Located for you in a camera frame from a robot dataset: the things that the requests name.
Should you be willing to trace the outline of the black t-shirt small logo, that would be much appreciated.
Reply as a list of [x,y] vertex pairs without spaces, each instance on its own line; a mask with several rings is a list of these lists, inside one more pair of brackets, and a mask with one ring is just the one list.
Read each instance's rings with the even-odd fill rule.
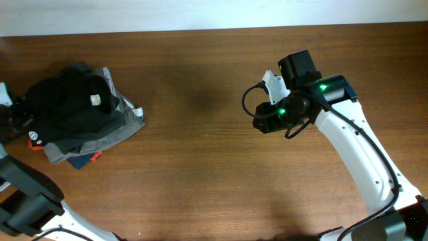
[[87,64],[64,68],[31,86],[24,96],[34,114],[28,131],[33,146],[55,144],[61,153],[78,153],[83,144],[97,141],[125,125],[105,78]]

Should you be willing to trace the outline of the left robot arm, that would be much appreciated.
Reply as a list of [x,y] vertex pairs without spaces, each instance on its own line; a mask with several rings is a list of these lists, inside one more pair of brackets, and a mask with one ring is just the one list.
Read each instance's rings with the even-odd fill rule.
[[1,191],[16,191],[1,201],[1,231],[34,240],[120,241],[77,214],[64,199],[62,190],[46,175],[12,157],[1,141]]

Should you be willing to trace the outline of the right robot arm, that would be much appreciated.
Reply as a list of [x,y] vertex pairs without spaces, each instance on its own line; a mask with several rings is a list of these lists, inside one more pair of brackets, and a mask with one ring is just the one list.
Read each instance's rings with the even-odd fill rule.
[[278,62],[255,87],[269,96],[252,114],[262,133],[285,131],[292,139],[316,125],[331,142],[357,185],[368,216],[345,228],[329,229],[296,240],[426,240],[427,199],[393,163],[372,131],[348,80],[324,77],[309,51]]

